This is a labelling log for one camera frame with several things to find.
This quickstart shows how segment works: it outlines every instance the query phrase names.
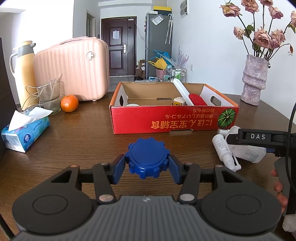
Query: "glass cup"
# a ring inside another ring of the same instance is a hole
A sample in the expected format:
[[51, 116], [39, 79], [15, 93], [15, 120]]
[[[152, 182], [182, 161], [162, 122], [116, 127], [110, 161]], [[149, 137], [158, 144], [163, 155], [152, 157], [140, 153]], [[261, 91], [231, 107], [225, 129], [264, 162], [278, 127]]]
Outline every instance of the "glass cup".
[[47, 85], [37, 88], [37, 91], [40, 101], [43, 104], [43, 108], [47, 110], [53, 110], [51, 115], [54, 115], [61, 111], [58, 79], [54, 79]]

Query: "hand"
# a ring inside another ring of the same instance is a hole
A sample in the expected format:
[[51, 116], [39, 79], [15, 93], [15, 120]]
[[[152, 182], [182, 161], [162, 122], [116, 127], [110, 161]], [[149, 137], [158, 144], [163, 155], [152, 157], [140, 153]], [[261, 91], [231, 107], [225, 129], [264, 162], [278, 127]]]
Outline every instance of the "hand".
[[[278, 177], [279, 176], [275, 169], [271, 171], [271, 175], [273, 177]], [[276, 183], [274, 184], [274, 190], [276, 192], [278, 192], [276, 197], [279, 200], [279, 202], [281, 203], [281, 212], [283, 213], [285, 211], [287, 205], [288, 205], [288, 198], [285, 197], [281, 192], [283, 190], [283, 184], [280, 181], [277, 180]]]

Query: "finger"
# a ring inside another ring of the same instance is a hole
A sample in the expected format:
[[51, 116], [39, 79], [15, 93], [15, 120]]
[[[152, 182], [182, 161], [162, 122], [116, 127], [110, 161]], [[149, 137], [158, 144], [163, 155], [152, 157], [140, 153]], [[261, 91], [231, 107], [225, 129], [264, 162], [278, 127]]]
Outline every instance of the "finger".
[[282, 207], [286, 207], [288, 205], [288, 198], [285, 197], [281, 192], [276, 195], [277, 199], [281, 203]]
[[273, 169], [273, 170], [270, 172], [270, 174], [271, 174], [273, 177], [278, 177], [278, 176], [279, 176], [278, 173], [277, 173], [277, 171], [276, 171], [275, 169]]
[[274, 184], [274, 190], [276, 192], [281, 192], [283, 190], [283, 184], [280, 182], [280, 181], [277, 181], [275, 184]]

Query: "white tissue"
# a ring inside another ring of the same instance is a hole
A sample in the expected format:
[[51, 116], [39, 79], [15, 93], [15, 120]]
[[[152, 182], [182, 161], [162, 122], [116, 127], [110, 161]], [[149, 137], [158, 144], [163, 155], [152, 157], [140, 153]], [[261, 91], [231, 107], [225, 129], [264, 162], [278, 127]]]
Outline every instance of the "white tissue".
[[26, 126], [34, 121], [37, 121], [50, 115], [52, 112], [53, 110], [46, 110], [40, 107], [35, 107], [27, 115], [24, 115], [15, 110], [13, 117], [10, 121], [8, 131], [13, 131], [23, 126]]

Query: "pink suitcase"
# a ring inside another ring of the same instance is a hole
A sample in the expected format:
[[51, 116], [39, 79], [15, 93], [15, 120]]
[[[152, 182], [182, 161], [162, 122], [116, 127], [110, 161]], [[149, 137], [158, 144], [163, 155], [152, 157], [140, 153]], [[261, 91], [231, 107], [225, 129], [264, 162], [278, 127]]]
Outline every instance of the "pink suitcase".
[[69, 39], [34, 57], [37, 86], [59, 78], [61, 96], [79, 101], [101, 99], [110, 84], [108, 45], [95, 37]]

